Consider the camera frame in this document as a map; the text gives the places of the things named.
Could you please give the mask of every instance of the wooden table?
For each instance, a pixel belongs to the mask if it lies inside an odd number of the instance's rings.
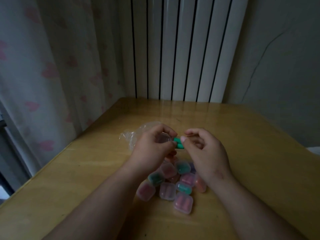
[[[41,239],[130,155],[124,130],[161,121],[179,135],[204,127],[236,177],[310,239],[320,239],[320,157],[241,105],[122,98],[0,208],[0,239]],[[190,160],[185,152],[179,158]],[[190,215],[158,196],[135,198],[119,239],[237,239],[211,190]]]

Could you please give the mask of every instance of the white curtain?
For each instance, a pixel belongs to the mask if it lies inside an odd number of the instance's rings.
[[[125,96],[116,0],[0,0],[0,110],[34,174]]]

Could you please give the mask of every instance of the white radiator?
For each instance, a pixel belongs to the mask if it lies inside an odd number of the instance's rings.
[[[248,0],[119,0],[126,95],[221,102]]]

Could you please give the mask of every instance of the person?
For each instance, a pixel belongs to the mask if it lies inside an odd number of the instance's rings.
[[[155,142],[162,132],[177,136],[163,124],[144,132],[130,158],[43,239],[115,239],[140,183],[165,157],[176,159],[176,142]],[[236,180],[214,135],[205,129],[187,129],[185,134],[180,139],[195,169],[226,208],[240,239],[306,239]]]

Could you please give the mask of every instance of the person's left hand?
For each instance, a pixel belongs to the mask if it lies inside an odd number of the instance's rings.
[[[156,143],[156,138],[162,132],[176,137],[178,134],[169,126],[159,124],[144,132],[134,146],[133,152],[126,162],[130,170],[147,177],[154,172],[166,157],[174,160],[177,152],[174,150],[177,143],[175,141],[167,141],[165,143]]]

